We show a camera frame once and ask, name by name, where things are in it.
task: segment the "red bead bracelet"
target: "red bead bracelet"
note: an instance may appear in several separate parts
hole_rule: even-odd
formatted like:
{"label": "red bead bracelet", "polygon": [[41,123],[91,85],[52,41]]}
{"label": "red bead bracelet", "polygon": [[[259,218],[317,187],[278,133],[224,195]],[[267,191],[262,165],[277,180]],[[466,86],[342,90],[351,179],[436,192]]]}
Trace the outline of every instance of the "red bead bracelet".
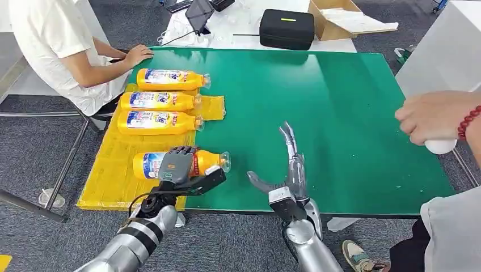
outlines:
{"label": "red bead bracelet", "polygon": [[469,126],[469,123],[474,120],[475,117],[480,115],[481,113],[481,105],[477,106],[476,109],[469,112],[469,115],[465,117],[465,119],[459,123],[458,127],[458,137],[460,140],[466,139],[466,128]]}

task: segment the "shoe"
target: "shoe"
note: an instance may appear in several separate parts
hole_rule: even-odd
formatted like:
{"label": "shoe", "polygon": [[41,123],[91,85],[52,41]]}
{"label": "shoe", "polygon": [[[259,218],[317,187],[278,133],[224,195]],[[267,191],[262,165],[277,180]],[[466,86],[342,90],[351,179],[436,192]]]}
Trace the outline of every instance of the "shoe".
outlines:
{"label": "shoe", "polygon": [[355,272],[382,272],[386,265],[374,263],[364,250],[351,240],[343,242],[343,254]]}

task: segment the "yellow bottle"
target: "yellow bottle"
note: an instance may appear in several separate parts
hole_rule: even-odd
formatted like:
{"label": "yellow bottle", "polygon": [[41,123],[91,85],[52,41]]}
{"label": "yellow bottle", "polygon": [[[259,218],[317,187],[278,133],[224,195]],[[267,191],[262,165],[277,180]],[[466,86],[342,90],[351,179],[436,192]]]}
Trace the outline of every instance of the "yellow bottle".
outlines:
{"label": "yellow bottle", "polygon": [[204,120],[183,112],[124,111],[119,115],[117,127],[128,135],[172,135],[190,130],[202,131]]}
{"label": "yellow bottle", "polygon": [[122,110],[135,111],[173,111],[183,112],[198,109],[201,95],[186,95],[181,92],[129,92],[120,98]]}
{"label": "yellow bottle", "polygon": [[[157,179],[159,168],[165,152],[139,153],[134,156],[133,170],[138,179]],[[191,176],[205,176],[205,171],[214,165],[222,167],[224,172],[230,171],[230,154],[214,154],[205,150],[198,150],[194,154]]]}
{"label": "yellow bottle", "polygon": [[137,85],[146,91],[192,91],[200,87],[210,87],[209,74],[199,75],[192,71],[140,69]]}

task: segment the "yellow cloth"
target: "yellow cloth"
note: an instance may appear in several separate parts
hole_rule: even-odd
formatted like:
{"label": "yellow cloth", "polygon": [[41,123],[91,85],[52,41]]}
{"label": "yellow cloth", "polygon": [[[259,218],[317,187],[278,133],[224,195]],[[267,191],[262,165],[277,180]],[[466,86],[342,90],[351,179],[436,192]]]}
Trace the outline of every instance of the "yellow cloth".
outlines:
{"label": "yellow cloth", "polygon": [[[136,84],[128,84],[125,92],[138,91]],[[120,114],[117,107],[95,158],[77,206],[89,210],[127,210],[138,195],[158,186],[156,179],[139,179],[133,174],[133,157],[142,152],[168,151],[171,147],[193,145],[195,131],[182,135],[136,136],[124,135],[117,129]],[[200,114],[204,120],[222,120],[223,96],[203,96]],[[185,197],[178,197],[176,208],[184,210]]]}
{"label": "yellow cloth", "polygon": [[0,272],[4,272],[7,269],[10,261],[12,260],[12,256],[9,255],[0,255]]}

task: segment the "gray carpet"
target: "gray carpet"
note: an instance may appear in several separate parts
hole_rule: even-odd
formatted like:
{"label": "gray carpet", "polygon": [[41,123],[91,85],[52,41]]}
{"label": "gray carpet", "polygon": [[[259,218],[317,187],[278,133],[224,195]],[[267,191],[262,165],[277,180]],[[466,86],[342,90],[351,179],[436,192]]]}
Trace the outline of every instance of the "gray carpet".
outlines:
{"label": "gray carpet", "polygon": [[[112,45],[130,48],[155,45],[166,28],[167,12],[157,0],[91,0]],[[368,15],[400,23],[398,32],[355,39],[360,52],[383,53],[393,71],[395,47],[418,42],[434,21],[430,1],[356,1]],[[63,110],[60,97],[9,96],[0,111]],[[0,118],[0,188],[36,202],[41,188],[53,185],[82,121],[69,118]],[[58,224],[0,202],[0,254],[14,257],[8,272],[71,271],[93,258],[125,219],[125,212],[84,211],[75,206],[92,166],[102,135],[87,131],[60,193],[67,200],[59,211],[69,221]],[[469,149],[463,156],[479,177]],[[452,155],[440,156],[457,190],[470,186]],[[166,235],[140,271],[297,271],[274,216],[187,214],[187,225]],[[344,239],[358,241],[376,261],[389,260],[389,247],[410,237],[413,220],[361,219],[343,231],[325,231],[325,243],[347,270],[340,253]]]}

